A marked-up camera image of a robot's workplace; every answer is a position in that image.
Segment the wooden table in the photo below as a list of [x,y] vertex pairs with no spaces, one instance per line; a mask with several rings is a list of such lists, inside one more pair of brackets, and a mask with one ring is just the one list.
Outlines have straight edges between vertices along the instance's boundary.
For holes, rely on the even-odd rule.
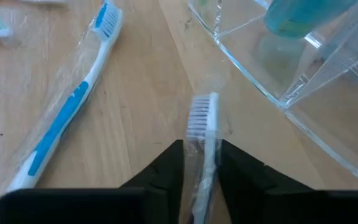
[[[184,138],[194,94],[218,91],[224,139],[312,188],[358,189],[352,174],[300,133],[226,58],[186,0],[116,4],[125,12],[120,38],[38,187],[120,186]],[[78,53],[80,35],[99,6],[100,1],[72,0],[69,10],[0,9],[6,18],[14,15],[22,31],[21,43],[0,46],[0,194],[31,151],[19,148],[20,142],[42,117],[52,87],[64,86],[56,82],[58,68]]]

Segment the blue and white toothbrush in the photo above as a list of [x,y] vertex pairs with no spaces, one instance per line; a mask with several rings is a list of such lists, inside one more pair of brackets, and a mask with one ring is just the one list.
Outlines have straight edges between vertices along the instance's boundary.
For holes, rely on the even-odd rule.
[[33,153],[26,159],[7,191],[35,187],[52,154],[56,150],[60,137],[77,111],[89,96],[96,80],[102,72],[110,51],[119,35],[124,15],[112,2],[105,1],[96,18],[93,31],[101,41],[99,54],[82,83],[67,99],[45,136]]

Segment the tabletop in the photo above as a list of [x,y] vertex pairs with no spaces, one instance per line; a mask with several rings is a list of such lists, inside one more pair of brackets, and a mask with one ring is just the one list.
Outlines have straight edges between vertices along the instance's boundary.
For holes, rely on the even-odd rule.
[[[101,4],[71,0],[61,9],[2,2],[0,13],[21,32],[19,44],[0,46],[0,194],[30,152],[21,142],[62,85],[60,68],[86,45],[78,43]],[[226,58],[186,0],[115,2],[125,14],[121,34],[37,187],[120,186],[185,137],[193,95],[217,91],[225,140],[314,189],[358,189],[358,179]]]

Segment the toothbrush handle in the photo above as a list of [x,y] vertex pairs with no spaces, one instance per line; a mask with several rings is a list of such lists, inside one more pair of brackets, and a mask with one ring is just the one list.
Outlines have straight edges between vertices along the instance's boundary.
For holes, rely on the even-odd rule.
[[90,93],[90,85],[83,81],[66,100],[49,130],[26,159],[7,191],[35,187],[49,159],[59,143],[60,137]]

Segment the clear plastic packaging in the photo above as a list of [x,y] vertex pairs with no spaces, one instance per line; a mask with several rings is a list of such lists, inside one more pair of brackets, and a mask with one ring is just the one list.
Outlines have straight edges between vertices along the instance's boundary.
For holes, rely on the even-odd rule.
[[56,5],[56,6],[65,6],[66,4],[68,4],[68,0],[20,0],[20,1],[34,3],[34,4]]
[[[203,97],[208,95],[197,95],[195,97]],[[221,141],[222,136],[220,132],[220,117],[219,117],[219,100],[214,101],[215,107],[209,107],[209,111],[214,111],[217,115],[216,129],[210,129],[214,125],[206,128],[206,130],[200,130],[199,128],[191,128],[193,125],[199,127],[199,123],[190,122],[187,130],[186,139],[184,142],[184,153],[185,153],[185,176],[182,190],[181,200],[181,215],[180,223],[195,223],[204,224],[210,223],[214,199],[216,197],[216,189],[218,187],[218,172],[217,169],[220,165],[220,154],[221,154]],[[208,120],[214,118],[211,112],[208,114]]]
[[100,42],[88,28],[99,7],[0,1],[14,31],[13,42],[0,44],[0,195],[89,72]]

